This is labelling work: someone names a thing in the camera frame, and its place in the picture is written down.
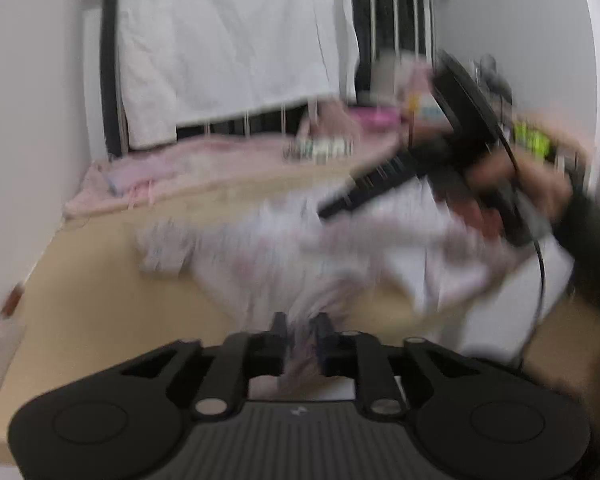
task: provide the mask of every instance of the white sheet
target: white sheet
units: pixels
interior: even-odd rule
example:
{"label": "white sheet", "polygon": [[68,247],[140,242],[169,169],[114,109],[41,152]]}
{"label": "white sheet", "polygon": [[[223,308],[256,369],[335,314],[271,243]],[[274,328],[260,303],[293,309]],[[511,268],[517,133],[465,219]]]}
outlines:
{"label": "white sheet", "polygon": [[307,98],[354,96],[351,0],[119,0],[130,145]]}
{"label": "white sheet", "polygon": [[[144,270],[188,270],[238,330],[265,330],[275,312],[286,313],[293,351],[284,376],[260,383],[259,394],[316,374],[310,321],[327,312],[341,329],[350,300],[379,275],[398,277],[416,302],[436,306],[445,296],[462,301],[517,260],[508,244],[484,240],[438,206],[426,182],[411,182],[355,215],[323,224],[318,205],[333,195],[333,188],[303,190],[267,201],[237,222],[196,228],[162,221],[138,233]],[[388,253],[401,257],[391,260]],[[421,270],[432,258],[437,272],[426,277]]]}

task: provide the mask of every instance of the bed frame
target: bed frame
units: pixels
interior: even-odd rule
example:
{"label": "bed frame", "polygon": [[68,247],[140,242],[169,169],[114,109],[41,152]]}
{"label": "bed frame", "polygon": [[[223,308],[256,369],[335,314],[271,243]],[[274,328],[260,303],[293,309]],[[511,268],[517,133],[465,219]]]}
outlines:
{"label": "bed frame", "polygon": [[[398,0],[392,0],[393,9],[393,49],[396,55],[404,51],[400,43],[400,32],[404,30],[400,26],[400,12],[398,12]],[[378,6],[379,0],[369,0],[370,6],[370,63],[378,58],[379,48],[386,48],[386,44],[378,41]],[[435,20],[433,13],[434,0],[413,0],[413,33],[414,48],[416,55],[424,54],[427,59],[433,61],[433,53],[436,51]],[[118,67],[118,48],[116,44],[117,34],[118,0],[103,0],[102,9],[102,31],[100,37],[100,86],[102,93],[102,117],[104,121],[104,132],[107,143],[107,151],[111,156],[123,156],[129,153],[128,126],[120,91],[120,71]],[[262,127],[260,131],[280,130],[283,135],[295,132],[298,124],[306,110],[307,105],[294,108],[281,106],[277,110],[257,110],[250,114],[237,116],[235,119],[223,121],[224,129],[229,133],[249,137],[251,132],[256,131],[254,123]],[[178,128],[178,138],[193,135],[209,135],[216,124],[192,124]]]}

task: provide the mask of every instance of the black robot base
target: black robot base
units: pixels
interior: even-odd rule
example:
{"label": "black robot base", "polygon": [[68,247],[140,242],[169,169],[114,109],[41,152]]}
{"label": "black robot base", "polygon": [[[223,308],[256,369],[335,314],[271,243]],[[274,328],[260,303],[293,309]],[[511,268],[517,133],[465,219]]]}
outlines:
{"label": "black robot base", "polygon": [[313,324],[322,373],[354,379],[355,400],[247,400],[249,379],[283,371],[277,314],[269,332],[177,341],[32,400],[11,452],[27,480],[583,480],[600,462],[567,396],[423,339]]}

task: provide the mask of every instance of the black sleeve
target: black sleeve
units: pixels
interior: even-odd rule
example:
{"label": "black sleeve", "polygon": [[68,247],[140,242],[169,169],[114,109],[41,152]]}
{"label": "black sleeve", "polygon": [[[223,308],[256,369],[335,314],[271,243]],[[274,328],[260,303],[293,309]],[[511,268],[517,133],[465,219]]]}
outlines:
{"label": "black sleeve", "polygon": [[576,261],[576,286],[580,282],[600,302],[600,209],[574,191],[554,235]]}

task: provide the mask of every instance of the metal rod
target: metal rod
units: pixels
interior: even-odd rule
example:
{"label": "metal rod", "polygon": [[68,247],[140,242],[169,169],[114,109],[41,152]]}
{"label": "metal rod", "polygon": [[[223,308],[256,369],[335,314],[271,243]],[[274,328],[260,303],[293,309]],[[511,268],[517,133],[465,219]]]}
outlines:
{"label": "metal rod", "polygon": [[282,132],[282,136],[286,136],[286,107],[282,105],[280,108],[280,131]]}
{"label": "metal rod", "polygon": [[371,62],[376,60],[376,0],[369,0],[371,15]]}
{"label": "metal rod", "polygon": [[433,0],[429,0],[429,16],[431,30],[431,64],[436,67],[437,47],[436,47],[436,13],[433,7]]}
{"label": "metal rod", "polygon": [[129,153],[129,124],[126,120],[125,104],[124,100],[122,99],[122,86],[120,83],[120,51],[118,50],[117,43],[115,46],[115,51],[116,108],[118,109],[118,128],[120,130],[120,154],[125,156]]}
{"label": "metal rod", "polygon": [[307,103],[307,113],[309,114],[309,122],[311,124],[317,124],[318,122],[318,101],[311,99]]}
{"label": "metal rod", "polygon": [[413,0],[413,39],[415,46],[413,51],[416,57],[420,54],[420,16],[418,15],[418,0]]}
{"label": "metal rod", "polygon": [[400,16],[398,15],[398,0],[394,0],[394,51],[400,59]]}
{"label": "metal rod", "polygon": [[247,138],[251,137],[251,119],[249,113],[244,115],[244,136]]}
{"label": "metal rod", "polygon": [[425,34],[425,55],[427,61],[431,62],[432,58],[432,43],[431,43],[431,0],[422,0],[424,8],[424,34]]}

